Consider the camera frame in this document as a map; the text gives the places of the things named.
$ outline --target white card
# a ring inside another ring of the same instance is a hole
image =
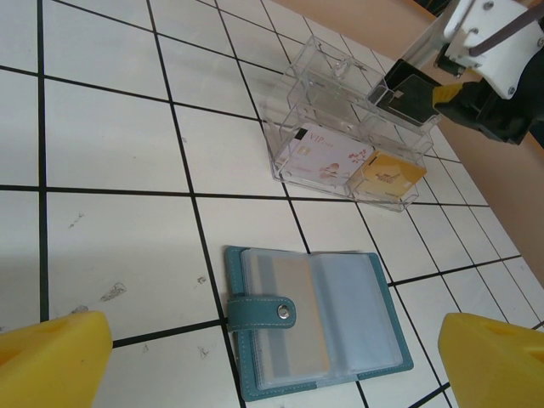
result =
[[[301,179],[344,185],[374,151],[370,144],[318,125],[305,124],[303,128],[308,131],[283,167]]]

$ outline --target metal snap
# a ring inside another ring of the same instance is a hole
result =
[[[278,306],[278,316],[280,316],[280,319],[287,319],[291,315],[291,311],[287,307],[286,304],[281,304]]]

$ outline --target stain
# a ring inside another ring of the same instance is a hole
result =
[[[107,302],[113,298],[122,295],[127,291],[127,288],[121,283],[117,282],[103,297],[100,298],[100,302]]]
[[[206,350],[205,348],[203,347],[198,347],[198,351],[200,352],[201,354],[201,360],[204,360],[208,354],[210,354],[209,350]]]
[[[81,313],[81,312],[88,312],[88,307],[84,304],[80,304],[75,309],[73,309],[70,314],[73,315],[74,313]]]
[[[79,213],[79,214],[77,215],[77,218],[74,220],[74,222],[71,223],[70,226],[68,227],[68,230],[69,230],[70,228],[74,228],[74,227],[76,226],[76,224],[79,223],[79,220],[82,219],[83,217],[85,217],[85,214]]]

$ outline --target beige wall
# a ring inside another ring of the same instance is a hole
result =
[[[275,0],[396,60],[433,17],[411,0]],[[453,78],[431,65],[442,83]],[[528,135],[501,144],[444,119],[440,129],[544,286],[544,154]]]

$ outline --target white table surface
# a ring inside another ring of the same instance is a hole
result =
[[[269,0],[0,0],[0,330],[104,311],[115,349],[95,407],[244,406],[226,245],[377,251],[415,362],[246,406],[456,406],[446,313],[544,320],[544,291],[437,128],[403,213],[272,180],[255,106],[312,33],[393,64]]]

